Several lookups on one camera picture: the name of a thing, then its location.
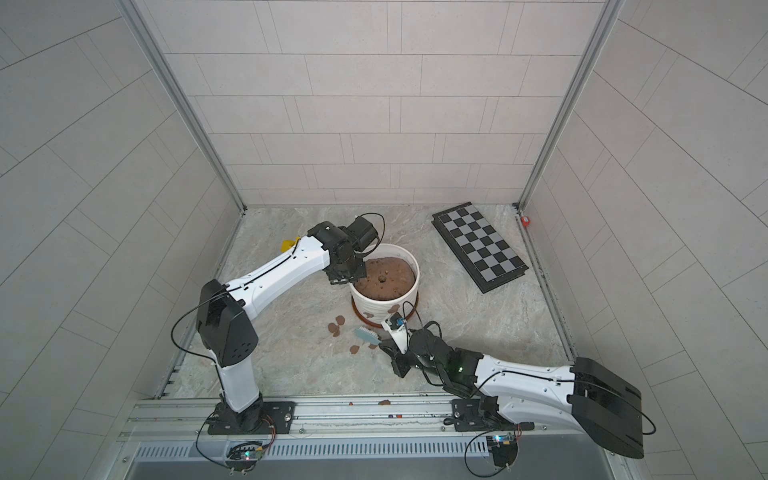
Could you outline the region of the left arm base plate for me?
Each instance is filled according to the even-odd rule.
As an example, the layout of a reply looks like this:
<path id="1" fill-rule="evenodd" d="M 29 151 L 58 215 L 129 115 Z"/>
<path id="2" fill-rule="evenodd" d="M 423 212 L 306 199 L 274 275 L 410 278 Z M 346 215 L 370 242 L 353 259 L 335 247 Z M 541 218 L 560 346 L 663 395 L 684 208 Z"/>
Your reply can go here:
<path id="1" fill-rule="evenodd" d="M 206 421 L 209 435 L 288 434 L 297 404 L 291 401 L 257 401 L 243 412 L 235 412 L 220 401 Z"/>

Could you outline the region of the white ceramic pot with soil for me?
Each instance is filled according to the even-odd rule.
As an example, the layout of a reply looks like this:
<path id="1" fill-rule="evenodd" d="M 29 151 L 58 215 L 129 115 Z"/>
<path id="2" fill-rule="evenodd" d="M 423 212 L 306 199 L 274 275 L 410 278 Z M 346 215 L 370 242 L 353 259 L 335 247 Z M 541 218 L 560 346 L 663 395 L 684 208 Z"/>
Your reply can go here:
<path id="1" fill-rule="evenodd" d="M 382 243 L 365 260 L 367 276 L 354 282 L 353 291 L 387 301 L 418 293 L 421 271 L 416 258 L 403 247 Z"/>

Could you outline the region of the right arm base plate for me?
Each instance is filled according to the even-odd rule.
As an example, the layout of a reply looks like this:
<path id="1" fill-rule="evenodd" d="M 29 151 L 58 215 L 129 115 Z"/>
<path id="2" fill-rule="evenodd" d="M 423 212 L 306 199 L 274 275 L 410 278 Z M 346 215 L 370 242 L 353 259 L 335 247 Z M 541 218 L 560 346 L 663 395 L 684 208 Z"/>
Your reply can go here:
<path id="1" fill-rule="evenodd" d="M 453 426 L 457 432 L 474 431 L 533 431 L 534 422 L 514 423 L 499 413 L 496 397 L 454 399 L 452 413 L 443 419 L 445 426 Z"/>

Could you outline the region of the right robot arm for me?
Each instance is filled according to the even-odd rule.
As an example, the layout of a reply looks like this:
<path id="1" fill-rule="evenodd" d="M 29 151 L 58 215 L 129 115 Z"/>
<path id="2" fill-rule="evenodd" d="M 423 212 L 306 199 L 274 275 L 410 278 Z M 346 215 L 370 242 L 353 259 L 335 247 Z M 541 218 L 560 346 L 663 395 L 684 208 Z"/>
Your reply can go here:
<path id="1" fill-rule="evenodd" d="M 540 367 L 449 346 L 427 328 L 403 329 L 378 344 L 394 373 L 421 371 L 434 386 L 475 400 L 485 430 L 532 423 L 574 429 L 615 454 L 641 459 L 645 425 L 640 390 L 599 362 Z"/>

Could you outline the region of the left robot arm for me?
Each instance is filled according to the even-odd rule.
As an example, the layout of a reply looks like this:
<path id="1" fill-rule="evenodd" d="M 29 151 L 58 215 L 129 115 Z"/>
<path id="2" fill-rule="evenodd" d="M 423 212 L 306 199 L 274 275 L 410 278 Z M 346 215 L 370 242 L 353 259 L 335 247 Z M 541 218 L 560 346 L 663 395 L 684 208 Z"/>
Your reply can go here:
<path id="1" fill-rule="evenodd" d="M 199 304 L 191 312 L 196 315 L 195 328 L 207 351 L 203 358 L 214 363 L 219 378 L 220 418 L 231 419 L 247 432 L 266 418 L 251 360 L 258 345 L 253 326 L 257 316 L 317 272 L 324 272 L 332 285 L 364 278 L 366 257 L 378 248 L 384 232 L 364 214 L 347 226 L 324 221 L 252 272 L 227 283 L 214 279 L 203 286 Z"/>

